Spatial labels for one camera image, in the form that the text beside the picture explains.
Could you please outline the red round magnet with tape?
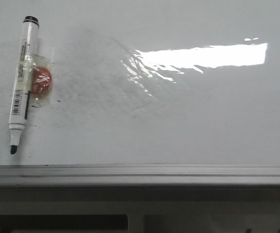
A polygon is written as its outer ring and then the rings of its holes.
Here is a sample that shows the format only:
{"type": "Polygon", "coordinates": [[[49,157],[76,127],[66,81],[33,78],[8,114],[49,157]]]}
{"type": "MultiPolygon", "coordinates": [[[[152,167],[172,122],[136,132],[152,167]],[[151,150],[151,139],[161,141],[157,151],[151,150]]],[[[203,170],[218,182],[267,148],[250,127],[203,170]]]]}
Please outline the red round magnet with tape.
{"type": "Polygon", "coordinates": [[[44,56],[27,56],[28,71],[31,80],[30,105],[40,108],[49,103],[52,85],[52,61],[44,56]]]}

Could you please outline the white whiteboard marker pen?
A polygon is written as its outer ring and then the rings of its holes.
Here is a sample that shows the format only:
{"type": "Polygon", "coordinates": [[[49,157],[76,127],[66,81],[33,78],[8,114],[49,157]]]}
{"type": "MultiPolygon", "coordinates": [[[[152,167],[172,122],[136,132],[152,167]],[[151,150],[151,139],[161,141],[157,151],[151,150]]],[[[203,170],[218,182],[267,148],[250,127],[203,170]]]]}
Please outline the white whiteboard marker pen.
{"type": "Polygon", "coordinates": [[[17,152],[28,117],[32,87],[31,62],[37,49],[38,31],[38,19],[34,16],[26,16],[22,24],[19,57],[9,118],[10,153],[12,155],[17,152]]]}

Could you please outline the white whiteboard surface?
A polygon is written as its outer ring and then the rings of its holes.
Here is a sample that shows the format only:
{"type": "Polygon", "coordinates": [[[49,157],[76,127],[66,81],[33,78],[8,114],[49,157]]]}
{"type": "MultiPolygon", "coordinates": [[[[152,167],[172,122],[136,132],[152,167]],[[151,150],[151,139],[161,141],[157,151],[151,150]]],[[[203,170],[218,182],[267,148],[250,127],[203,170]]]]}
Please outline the white whiteboard surface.
{"type": "Polygon", "coordinates": [[[280,166],[280,0],[0,0],[0,165],[280,166]],[[22,21],[52,62],[16,154],[22,21]]]}

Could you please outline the grey aluminium whiteboard frame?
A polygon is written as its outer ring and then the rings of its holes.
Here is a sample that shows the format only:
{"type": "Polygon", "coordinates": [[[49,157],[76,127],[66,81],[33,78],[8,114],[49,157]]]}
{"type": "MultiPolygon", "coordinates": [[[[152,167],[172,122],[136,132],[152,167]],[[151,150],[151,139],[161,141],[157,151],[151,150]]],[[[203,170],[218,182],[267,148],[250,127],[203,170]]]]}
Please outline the grey aluminium whiteboard frame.
{"type": "Polygon", "coordinates": [[[280,166],[0,166],[0,189],[280,187],[280,166]]]}

